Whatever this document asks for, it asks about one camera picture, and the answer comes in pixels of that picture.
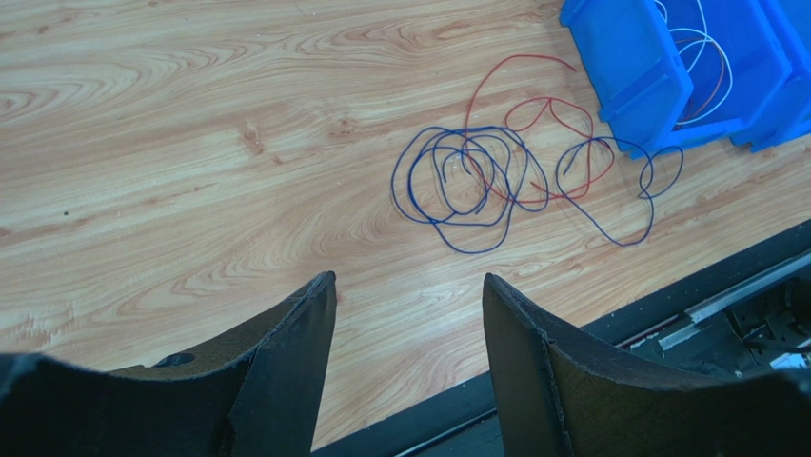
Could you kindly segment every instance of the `red wire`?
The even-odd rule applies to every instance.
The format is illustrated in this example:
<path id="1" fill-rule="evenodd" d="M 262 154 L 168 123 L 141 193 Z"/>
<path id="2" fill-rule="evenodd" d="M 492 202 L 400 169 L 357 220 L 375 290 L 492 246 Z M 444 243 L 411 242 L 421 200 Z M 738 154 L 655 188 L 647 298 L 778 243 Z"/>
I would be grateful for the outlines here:
<path id="1" fill-rule="evenodd" d="M 493 70 L 491 70 L 490 73 L 488 73 L 487 76 L 485 76 L 485 79 L 483 79 L 482 82 L 479 83 L 479 86 L 476 88 L 476 91 L 473 92 L 473 96 L 470 98 L 470 103 L 467 105 L 467 113 L 465 114 L 465 130 L 467 130 L 467 128 L 470 125 L 470 115 L 472 114 L 473 106 L 474 106 L 474 104 L 476 102 L 476 97 L 479 95 L 479 92 L 482 90 L 482 87 L 490 79 L 490 77 L 493 75 L 493 73 L 495 73 L 502 65 L 509 62 L 512 59 L 517 59 L 517 58 L 537 58 L 537 59 L 544 59 L 544 60 L 553 60 L 553 61 L 558 62 L 561 65 L 569 68 L 572 71 L 575 71 L 575 72 L 577 71 L 574 67 L 572 67 L 570 64 L 565 62 L 563 59 L 559 59 L 558 57 L 553 57 L 553 56 L 548 56 L 548 55 L 542 55 L 542 54 L 514 54 L 514 55 L 510 55 L 510 56 L 506 57 L 504 60 L 499 62 L 495 67 L 493 67 Z M 533 121 L 531 123 L 529 123 L 528 125 L 526 125 L 525 127 L 521 128 L 521 129 L 513 129 L 513 128 L 511 128 L 509 126 L 509 117 L 510 117 L 510 115 L 512 115 L 513 112 L 515 112 L 520 107 L 523 107 L 524 105 L 534 103 L 534 102 L 539 102 L 539 101 L 545 101 L 546 103 L 544 103 L 544 106 L 541 108 L 541 110 L 538 112 L 538 115 L 535 116 L 535 119 L 533 119 Z M 563 103 L 563 104 L 565 104 L 565 105 L 567 105 L 567 106 L 569 106 L 571 108 L 574 108 L 574 109 L 577 109 L 577 110 L 583 112 L 588 117 L 589 132 L 586 133 L 586 132 L 580 131 L 580 130 L 572 127 L 571 125 L 567 124 L 560 117 L 558 117 L 558 115 L 555 113 L 553 102 Z M 535 124 L 537 124 L 538 121 L 541 119 L 541 117 L 544 115 L 544 113 L 546 112 L 547 109 L 549 109 L 549 112 L 552 114 L 552 116 L 555 118 L 555 120 L 557 120 L 558 123 L 560 123 L 562 126 L 566 127 L 567 129 L 570 129 L 570 130 L 574 131 L 575 133 L 581 135 L 583 138 L 586 138 L 586 139 L 591 139 L 591 138 L 594 137 L 594 118 L 591 116 L 591 114 L 587 110 L 585 110 L 584 108 L 582 108 L 582 107 L 580 107 L 578 105 L 575 105 L 573 103 L 567 102 L 567 101 L 565 101 L 563 99 L 556 98 L 556 97 L 535 97 L 535 98 L 531 98 L 529 100 L 524 100 L 523 102 L 519 103 L 518 105 L 516 105 L 510 111 L 507 112 L 506 116 L 504 117 L 504 126 L 507 127 L 508 129 L 513 129 L 516 132 L 525 131 L 525 130 L 530 129 L 531 127 L 533 127 Z M 588 191 L 591 189 L 591 185 L 596 183 L 601 178 L 603 178 L 608 173 L 608 171 L 611 169 L 611 167 L 614 166 L 614 162 L 616 161 L 616 155 L 614 154 L 614 150 L 606 142 L 600 141 L 599 143 L 601 145 L 607 147 L 608 150 L 611 152 L 611 163 L 609 163 L 608 166 L 605 168 L 605 170 L 603 170 L 603 172 L 601 172 L 596 178 L 592 179 L 591 178 L 591 174 L 592 174 L 591 173 L 591 142 L 589 142 L 587 147 L 586 147 L 586 163 L 588 164 L 587 165 L 586 183 L 579 186 L 578 188 L 575 188 L 575 189 L 571 190 L 569 192 L 569 193 L 573 193 L 573 192 L 577 192 L 579 190 L 583 191 L 583 193 L 580 194 L 580 195 L 569 196 L 569 198 L 571 198 L 572 200 L 577 200 L 579 198 L 585 197 L 587 195 Z M 467 160 L 471 162 L 471 165 L 473 165 L 472 163 L 474 162 L 474 159 L 472 158 L 472 156 L 470 154 L 466 154 L 466 156 L 467 156 Z M 498 195 L 499 197 L 501 197 L 501 198 L 503 198 L 505 200 L 508 200 L 508 201 L 514 202 L 514 203 L 519 203 L 519 204 L 522 204 L 522 205 L 543 203 L 543 202 L 547 201 L 546 198 L 539 199 L 539 200 L 516 200 L 516 199 L 513 199 L 512 197 L 504 195 L 498 189 L 495 189 L 493 187 L 493 183 L 487 181 L 487 179 L 484 176 L 484 172 L 482 170 L 479 170 L 479 168 L 477 168 L 477 167 L 472 167 L 472 168 L 476 170 L 476 173 L 485 182 L 485 185 L 488 188 L 488 190 L 491 190 L 493 193 L 495 193 L 496 195 Z M 543 193 L 547 193 L 547 190 L 544 189 L 543 187 L 541 187 L 540 185 L 538 185 L 536 183 L 533 183 L 533 182 L 530 182 L 530 184 L 534 188 L 538 189 L 539 191 L 541 191 Z M 559 198 L 564 198 L 564 196 L 561 195 L 561 194 L 553 193 L 551 191 L 548 193 L 548 200 L 555 200 L 555 199 L 559 199 Z"/>

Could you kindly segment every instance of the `wood grain surface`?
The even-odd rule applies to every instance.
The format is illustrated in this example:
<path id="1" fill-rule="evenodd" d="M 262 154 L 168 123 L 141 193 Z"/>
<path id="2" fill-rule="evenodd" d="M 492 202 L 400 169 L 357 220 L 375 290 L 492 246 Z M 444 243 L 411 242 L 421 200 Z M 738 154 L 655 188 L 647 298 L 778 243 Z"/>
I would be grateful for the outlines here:
<path id="1" fill-rule="evenodd" d="M 321 447 L 487 370 L 488 271 L 583 325 L 811 218 L 808 140 L 690 150 L 634 248 L 562 203 L 517 213 L 481 256 L 397 213 L 398 154 L 424 127 L 460 127 L 508 54 L 579 71 L 511 62 L 474 124 L 539 94 L 596 112 L 560 3 L 3 0 L 0 348 L 150 365 L 333 269 Z M 525 138 L 547 168 L 577 139 L 550 122 Z M 672 176 L 675 157 L 660 162 Z M 641 166 L 620 159 L 584 200 L 617 236 L 644 226 Z"/>

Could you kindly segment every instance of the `machine part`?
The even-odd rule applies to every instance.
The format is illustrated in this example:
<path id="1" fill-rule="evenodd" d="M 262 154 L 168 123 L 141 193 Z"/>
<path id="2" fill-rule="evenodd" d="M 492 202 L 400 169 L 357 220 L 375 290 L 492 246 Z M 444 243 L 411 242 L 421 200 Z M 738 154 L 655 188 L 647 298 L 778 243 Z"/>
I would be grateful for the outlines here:
<path id="1" fill-rule="evenodd" d="M 152 368 L 0 355 L 3 455 L 309 455 L 335 307 L 335 275 L 322 273 Z"/>
<path id="2" fill-rule="evenodd" d="M 809 265 L 811 265 L 811 250 L 781 262 L 763 273 L 741 282 L 733 288 L 725 290 L 714 297 L 710 297 L 706 301 L 688 309 L 686 313 L 693 320 L 694 324 L 698 324 L 704 319 L 723 311 L 727 307 L 777 284 L 786 277 L 793 275 Z"/>
<path id="3" fill-rule="evenodd" d="M 727 381 L 615 348 L 485 278 L 507 456 L 807 455 L 811 373 Z"/>

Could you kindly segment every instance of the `blue plastic bin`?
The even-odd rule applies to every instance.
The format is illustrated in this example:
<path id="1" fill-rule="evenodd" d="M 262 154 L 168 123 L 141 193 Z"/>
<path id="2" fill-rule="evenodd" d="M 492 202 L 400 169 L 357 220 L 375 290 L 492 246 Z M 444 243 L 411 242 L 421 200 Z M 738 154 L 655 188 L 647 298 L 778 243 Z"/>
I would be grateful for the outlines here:
<path id="1" fill-rule="evenodd" d="M 752 152 L 811 132 L 811 2 L 761 0 L 761 5 L 792 72 L 755 125 L 732 135 L 736 145 L 752 143 Z"/>
<path id="2" fill-rule="evenodd" d="M 669 29 L 703 30 L 698 5 L 695 0 L 661 1 L 668 9 L 669 26 L 654 0 L 565 1 L 561 23 L 569 27 L 580 51 L 602 105 L 601 119 L 616 137 L 648 151 L 694 148 L 749 128 L 791 71 L 760 0 L 702 0 L 709 35 L 729 57 L 734 86 L 720 108 L 681 129 L 674 128 L 691 97 L 693 105 L 708 98 L 721 66 L 704 56 L 687 72 L 685 62 L 689 65 L 696 54 L 689 50 L 679 55 L 675 41 L 682 35 Z M 718 55 L 707 46 L 705 53 Z M 727 85 L 725 77 L 719 96 Z M 642 154 L 632 150 L 631 156 Z"/>

